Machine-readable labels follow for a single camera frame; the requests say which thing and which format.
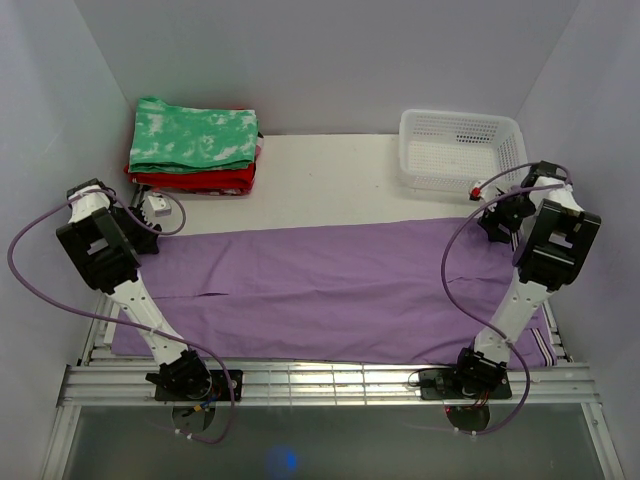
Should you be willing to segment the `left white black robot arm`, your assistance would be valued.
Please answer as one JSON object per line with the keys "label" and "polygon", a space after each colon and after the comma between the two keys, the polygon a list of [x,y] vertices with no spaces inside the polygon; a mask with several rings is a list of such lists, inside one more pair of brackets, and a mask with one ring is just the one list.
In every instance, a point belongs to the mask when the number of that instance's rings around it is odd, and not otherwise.
{"label": "left white black robot arm", "polygon": [[68,190],[71,217],[57,239],[85,283],[118,305],[146,343],[158,365],[146,380],[180,399],[204,399],[213,391],[210,372],[170,326],[139,272],[139,256],[159,252],[161,227],[140,207],[118,207],[112,195],[97,179]]}

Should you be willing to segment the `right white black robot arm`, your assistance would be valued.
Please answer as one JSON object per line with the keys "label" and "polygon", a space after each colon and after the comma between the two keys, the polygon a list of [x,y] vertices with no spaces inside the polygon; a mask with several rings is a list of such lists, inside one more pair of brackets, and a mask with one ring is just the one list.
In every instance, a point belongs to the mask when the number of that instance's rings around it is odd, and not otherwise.
{"label": "right white black robot arm", "polygon": [[508,290],[471,346],[462,349],[451,373],[464,397],[488,397],[507,383],[507,366],[525,327],[552,295],[579,275],[602,224],[574,199],[568,170],[545,161],[530,163],[522,182],[488,197],[489,181],[476,184],[472,214],[489,241],[510,243],[525,220],[532,223],[513,254]]}

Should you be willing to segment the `purple trousers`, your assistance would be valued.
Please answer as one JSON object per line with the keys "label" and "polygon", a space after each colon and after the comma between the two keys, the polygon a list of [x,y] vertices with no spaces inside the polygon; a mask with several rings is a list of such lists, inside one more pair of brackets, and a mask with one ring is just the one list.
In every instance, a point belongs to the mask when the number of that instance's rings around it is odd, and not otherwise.
{"label": "purple trousers", "polygon": [[164,238],[140,274],[225,358],[452,363],[496,310],[510,246],[457,218]]}

